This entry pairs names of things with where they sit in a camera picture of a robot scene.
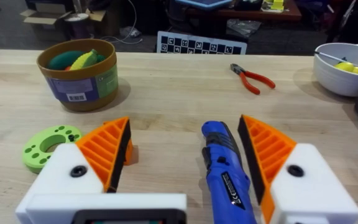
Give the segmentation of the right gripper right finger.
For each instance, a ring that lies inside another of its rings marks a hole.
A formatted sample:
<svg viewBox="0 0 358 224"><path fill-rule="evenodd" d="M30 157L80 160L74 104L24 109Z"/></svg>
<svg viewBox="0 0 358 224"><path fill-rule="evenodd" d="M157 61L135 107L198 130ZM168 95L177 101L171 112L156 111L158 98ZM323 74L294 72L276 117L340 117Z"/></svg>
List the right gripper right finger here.
<svg viewBox="0 0 358 224"><path fill-rule="evenodd" d="M358 221L357 204L314 145L296 142L246 115L237 131L262 223Z"/></svg>

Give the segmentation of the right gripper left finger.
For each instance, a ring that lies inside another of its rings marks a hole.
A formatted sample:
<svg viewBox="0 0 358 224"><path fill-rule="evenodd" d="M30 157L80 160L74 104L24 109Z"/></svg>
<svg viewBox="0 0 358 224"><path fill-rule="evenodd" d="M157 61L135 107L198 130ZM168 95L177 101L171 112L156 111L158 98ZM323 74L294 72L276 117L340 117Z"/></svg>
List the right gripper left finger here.
<svg viewBox="0 0 358 224"><path fill-rule="evenodd" d="M115 193L130 163L127 116L106 121L74 143L59 145L18 204L20 223L73 223L87 196Z"/></svg>

